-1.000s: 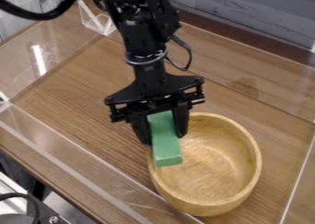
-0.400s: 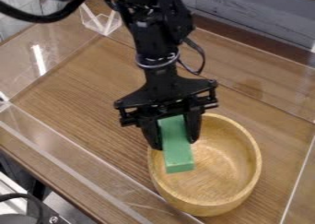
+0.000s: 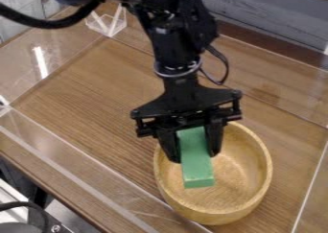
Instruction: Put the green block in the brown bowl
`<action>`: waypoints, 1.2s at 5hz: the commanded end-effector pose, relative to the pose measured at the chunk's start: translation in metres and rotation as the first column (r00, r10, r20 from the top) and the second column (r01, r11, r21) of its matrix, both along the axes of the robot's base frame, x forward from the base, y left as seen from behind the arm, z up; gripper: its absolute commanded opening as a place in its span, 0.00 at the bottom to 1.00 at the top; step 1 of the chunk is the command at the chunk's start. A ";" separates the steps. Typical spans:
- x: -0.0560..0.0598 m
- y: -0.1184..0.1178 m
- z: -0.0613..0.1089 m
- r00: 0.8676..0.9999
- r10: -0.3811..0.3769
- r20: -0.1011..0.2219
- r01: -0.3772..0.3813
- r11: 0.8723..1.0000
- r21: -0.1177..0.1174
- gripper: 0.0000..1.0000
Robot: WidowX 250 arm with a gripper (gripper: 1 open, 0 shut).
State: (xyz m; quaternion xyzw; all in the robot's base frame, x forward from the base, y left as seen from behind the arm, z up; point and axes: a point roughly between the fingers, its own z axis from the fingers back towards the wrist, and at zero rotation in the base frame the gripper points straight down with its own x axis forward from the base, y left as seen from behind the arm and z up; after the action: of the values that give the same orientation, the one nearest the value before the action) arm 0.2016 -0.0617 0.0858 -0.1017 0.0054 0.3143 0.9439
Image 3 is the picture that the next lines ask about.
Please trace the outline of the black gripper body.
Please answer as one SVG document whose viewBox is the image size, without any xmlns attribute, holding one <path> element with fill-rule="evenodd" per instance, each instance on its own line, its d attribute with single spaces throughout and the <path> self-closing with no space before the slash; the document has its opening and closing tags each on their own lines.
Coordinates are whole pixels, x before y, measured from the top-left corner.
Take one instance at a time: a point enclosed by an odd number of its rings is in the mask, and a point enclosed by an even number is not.
<svg viewBox="0 0 328 233">
<path fill-rule="evenodd" d="M 241 118 L 240 90 L 213 88 L 202 85 L 197 73 L 200 67 L 174 71 L 155 66 L 155 73 L 164 80 L 164 93 L 149 103 L 131 111 L 138 137 L 158 138 L 161 131 L 204 127 Z"/>
</svg>

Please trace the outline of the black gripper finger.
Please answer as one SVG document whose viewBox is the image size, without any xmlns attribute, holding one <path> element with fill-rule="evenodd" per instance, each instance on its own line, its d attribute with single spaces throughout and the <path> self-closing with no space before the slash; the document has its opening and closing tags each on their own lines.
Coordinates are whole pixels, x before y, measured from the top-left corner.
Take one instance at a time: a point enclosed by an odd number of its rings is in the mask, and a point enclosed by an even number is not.
<svg viewBox="0 0 328 233">
<path fill-rule="evenodd" d="M 166 130 L 161 131 L 158 139 L 168 159 L 174 163 L 181 163 L 181 152 L 176 132 Z"/>
<path fill-rule="evenodd" d="M 209 147 L 209 155 L 214 157 L 222 148 L 224 141 L 224 124 L 212 123 L 205 126 L 206 142 Z"/>
</svg>

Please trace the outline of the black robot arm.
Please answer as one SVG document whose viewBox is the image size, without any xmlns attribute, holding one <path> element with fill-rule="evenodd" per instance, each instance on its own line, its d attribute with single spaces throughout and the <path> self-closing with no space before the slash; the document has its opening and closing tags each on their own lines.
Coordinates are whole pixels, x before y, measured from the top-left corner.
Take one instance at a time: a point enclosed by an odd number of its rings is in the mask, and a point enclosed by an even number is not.
<svg viewBox="0 0 328 233">
<path fill-rule="evenodd" d="M 56 0 L 71 6 L 93 0 Z M 226 57 L 213 48 L 218 37 L 214 16 L 202 0 L 119 0 L 137 17 L 154 50 L 154 71 L 164 80 L 164 93 L 135 108 L 131 117 L 137 135 L 159 140 L 168 159 L 182 160 L 182 139 L 178 132 L 204 128 L 208 154 L 221 152 L 224 127 L 241 118 L 242 93 L 233 89 L 200 84 L 201 54 L 210 52 L 220 60 Z"/>
</svg>

